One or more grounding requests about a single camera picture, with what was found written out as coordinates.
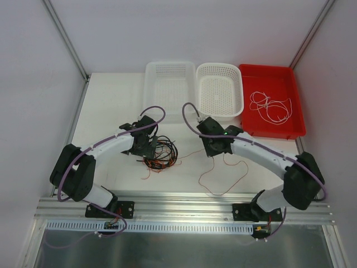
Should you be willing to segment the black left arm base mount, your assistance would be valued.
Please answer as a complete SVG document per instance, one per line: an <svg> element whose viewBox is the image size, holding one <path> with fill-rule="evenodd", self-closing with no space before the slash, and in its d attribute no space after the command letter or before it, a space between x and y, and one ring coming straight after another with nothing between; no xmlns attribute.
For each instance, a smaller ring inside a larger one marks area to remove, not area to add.
<svg viewBox="0 0 357 268"><path fill-rule="evenodd" d="M124 219L132 219L134 215L134 206L134 201L114 200L104 209L109 212L116 213ZM85 211L85 218L114 218L114 215L108 214L93 205L88 205Z"/></svg>

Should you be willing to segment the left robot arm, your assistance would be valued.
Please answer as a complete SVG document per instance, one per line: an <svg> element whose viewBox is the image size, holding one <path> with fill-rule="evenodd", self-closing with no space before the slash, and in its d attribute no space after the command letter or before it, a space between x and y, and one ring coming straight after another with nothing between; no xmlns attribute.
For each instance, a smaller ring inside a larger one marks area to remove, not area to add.
<svg viewBox="0 0 357 268"><path fill-rule="evenodd" d="M120 153L152 157L154 147L150 135L157 127L156 121L143 116L139 121L125 123L112 139L99 146L84 150L73 144L66 145L50 175L50 183L57 188L66 175L62 191L72 200L91 203L91 211L98 210L105 217L112 217L119 208L118 198L109 190L94 183L95 168L104 160Z"/></svg>

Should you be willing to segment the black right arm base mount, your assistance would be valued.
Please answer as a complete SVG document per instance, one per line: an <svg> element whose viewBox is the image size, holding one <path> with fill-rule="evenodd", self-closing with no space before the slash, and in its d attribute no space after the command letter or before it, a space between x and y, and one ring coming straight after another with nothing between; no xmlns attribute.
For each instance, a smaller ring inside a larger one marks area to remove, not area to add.
<svg viewBox="0 0 357 268"><path fill-rule="evenodd" d="M271 212L265 212L258 205L250 203L235 203L232 204L233 220L238 222L281 222L282 211L280 208L274 209Z"/></svg>

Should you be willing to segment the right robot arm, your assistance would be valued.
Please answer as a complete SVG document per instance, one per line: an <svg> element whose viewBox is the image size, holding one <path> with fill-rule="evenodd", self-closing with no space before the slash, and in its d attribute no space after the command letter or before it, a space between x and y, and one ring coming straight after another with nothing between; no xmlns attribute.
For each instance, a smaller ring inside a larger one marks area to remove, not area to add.
<svg viewBox="0 0 357 268"><path fill-rule="evenodd" d="M315 158L308 152L286 154L259 143L239 127L223 128L211 117L200 121L197 129L208 157L219 154L242 156L282 180L281 185L261 190L238 210L238 216L246 221L263 221L270 212L288 205L306 210L325 183Z"/></svg>

